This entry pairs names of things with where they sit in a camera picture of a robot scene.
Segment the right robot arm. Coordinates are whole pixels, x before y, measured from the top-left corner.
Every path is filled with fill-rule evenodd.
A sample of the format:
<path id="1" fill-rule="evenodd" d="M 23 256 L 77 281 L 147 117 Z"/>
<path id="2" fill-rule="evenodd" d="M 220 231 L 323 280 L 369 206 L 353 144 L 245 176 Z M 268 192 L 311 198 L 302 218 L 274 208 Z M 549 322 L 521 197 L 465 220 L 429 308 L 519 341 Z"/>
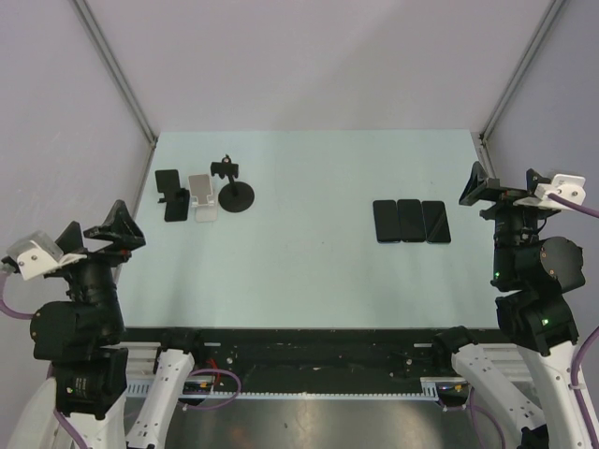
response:
<path id="1" fill-rule="evenodd" d="M 474 334 L 451 327 L 432 340 L 431 363 L 443 375 L 458 374 L 498 419 L 499 434 L 518 448 L 595 448 L 598 417 L 584 384 L 582 360 L 597 340 L 579 339 L 564 294 L 585 285 L 583 250 L 564 237 L 541 239 L 539 221 L 573 210 L 597 217 L 584 207 L 585 180 L 530 168 L 524 189 L 492 178 L 482 164 L 472 165 L 460 196 L 462 206 L 480 200 L 490 207 L 480 215 L 494 223 L 491 285 L 500 331 L 526 365 L 538 401 L 530 402 L 490 361 Z"/>

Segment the black round base stand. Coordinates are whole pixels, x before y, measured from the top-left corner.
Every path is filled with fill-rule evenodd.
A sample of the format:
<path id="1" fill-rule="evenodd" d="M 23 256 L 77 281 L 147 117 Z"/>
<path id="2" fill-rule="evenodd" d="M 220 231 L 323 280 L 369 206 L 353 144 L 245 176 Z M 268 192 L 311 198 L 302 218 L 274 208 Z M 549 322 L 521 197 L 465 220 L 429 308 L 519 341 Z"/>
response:
<path id="1" fill-rule="evenodd" d="M 254 189 L 248 183 L 239 181 L 239 172 L 239 165 L 233 163 L 228 154 L 220 161 L 211 163 L 211 175 L 228 180 L 228 184 L 219 191 L 218 202 L 223 210 L 231 213 L 248 210 L 255 201 Z"/>

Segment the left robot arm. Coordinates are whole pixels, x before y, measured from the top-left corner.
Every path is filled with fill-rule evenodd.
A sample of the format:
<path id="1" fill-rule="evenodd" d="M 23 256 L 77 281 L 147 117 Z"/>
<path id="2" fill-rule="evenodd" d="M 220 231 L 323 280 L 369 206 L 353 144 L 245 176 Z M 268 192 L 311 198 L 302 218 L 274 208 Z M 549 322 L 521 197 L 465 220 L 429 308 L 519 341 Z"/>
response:
<path id="1" fill-rule="evenodd" d="M 56 421 L 81 448 L 164 447 L 186 379 L 207 362 L 200 332 L 164 333 L 148 396 L 134 425 L 124 428 L 129 351 L 121 344 L 125 326 L 113 271 L 145 243 L 117 200 L 102 224 L 83 230 L 72 222 L 58 239 L 37 231 L 11 245 L 1 260 L 4 277 L 62 278 L 68 285 L 66 301 L 17 316 L 30 323 L 34 358 L 51 364 Z"/>

